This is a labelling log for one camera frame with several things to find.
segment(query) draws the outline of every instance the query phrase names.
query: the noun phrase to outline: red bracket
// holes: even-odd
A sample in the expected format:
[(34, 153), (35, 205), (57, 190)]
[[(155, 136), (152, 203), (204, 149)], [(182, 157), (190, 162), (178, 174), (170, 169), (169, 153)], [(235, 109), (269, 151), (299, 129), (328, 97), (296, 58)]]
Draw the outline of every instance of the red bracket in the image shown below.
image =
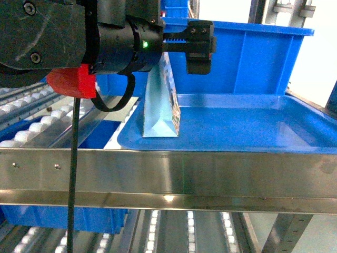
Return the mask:
[(47, 83), (55, 92), (81, 99), (96, 97), (96, 76), (89, 75), (89, 65), (72, 69), (53, 69)]

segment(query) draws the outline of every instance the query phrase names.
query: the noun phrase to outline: screw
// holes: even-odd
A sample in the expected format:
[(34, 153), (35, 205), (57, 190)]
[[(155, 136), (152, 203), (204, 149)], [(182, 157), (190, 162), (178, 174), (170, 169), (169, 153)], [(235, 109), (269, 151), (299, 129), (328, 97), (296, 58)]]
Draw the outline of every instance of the screw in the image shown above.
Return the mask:
[(25, 12), (29, 15), (29, 16), (34, 16), (36, 14), (36, 8), (34, 6), (34, 4), (30, 3), (30, 2), (26, 2), (23, 5), (23, 9), (25, 10)]
[(38, 64), (41, 62), (41, 56), (38, 53), (31, 54), (31, 61), (35, 64)]

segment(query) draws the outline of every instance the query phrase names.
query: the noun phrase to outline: white wall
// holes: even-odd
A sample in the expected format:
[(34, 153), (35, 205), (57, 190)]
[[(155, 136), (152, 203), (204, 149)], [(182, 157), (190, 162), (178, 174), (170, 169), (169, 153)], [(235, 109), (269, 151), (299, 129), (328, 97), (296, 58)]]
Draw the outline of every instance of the white wall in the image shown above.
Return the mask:
[(314, 5), (314, 16), (304, 27), (315, 29), (315, 34), (303, 41), (289, 87), (325, 106), (337, 81), (337, 1), (319, 0)]
[(200, 0), (201, 20), (247, 23), (251, 0)]

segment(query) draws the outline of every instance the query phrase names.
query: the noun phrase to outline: black cable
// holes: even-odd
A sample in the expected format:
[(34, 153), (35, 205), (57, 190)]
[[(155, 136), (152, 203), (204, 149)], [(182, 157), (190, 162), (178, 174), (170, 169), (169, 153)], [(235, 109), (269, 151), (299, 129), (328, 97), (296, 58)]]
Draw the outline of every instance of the black cable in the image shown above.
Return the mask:
[(70, 160), (69, 178), (69, 198), (68, 198), (68, 234), (67, 234), (67, 253), (74, 250), (74, 209), (75, 209), (75, 187), (77, 171), (77, 144), (78, 144), (78, 121), (80, 119), (81, 99), (74, 99), (73, 110), (73, 135)]
[(135, 90), (135, 86), (136, 86), (136, 78), (132, 73), (130, 73), (127, 75), (127, 86), (126, 86), (125, 93), (115, 107), (108, 108), (97, 91), (96, 91), (96, 98), (91, 99), (91, 101), (93, 102), (95, 107), (99, 109), (100, 111), (103, 111), (103, 112), (119, 111), (123, 109), (129, 102), (130, 98), (133, 95), (133, 91)]

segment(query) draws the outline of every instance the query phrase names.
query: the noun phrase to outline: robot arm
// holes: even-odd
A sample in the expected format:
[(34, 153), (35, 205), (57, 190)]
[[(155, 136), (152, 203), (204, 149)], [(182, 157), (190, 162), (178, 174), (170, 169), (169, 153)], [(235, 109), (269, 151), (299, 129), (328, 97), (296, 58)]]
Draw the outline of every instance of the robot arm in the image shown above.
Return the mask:
[(148, 72), (164, 51), (185, 52), (189, 73), (208, 74), (215, 52), (212, 22), (165, 34), (158, 0), (0, 0), (0, 9), (1, 87), (81, 64), (90, 75)]

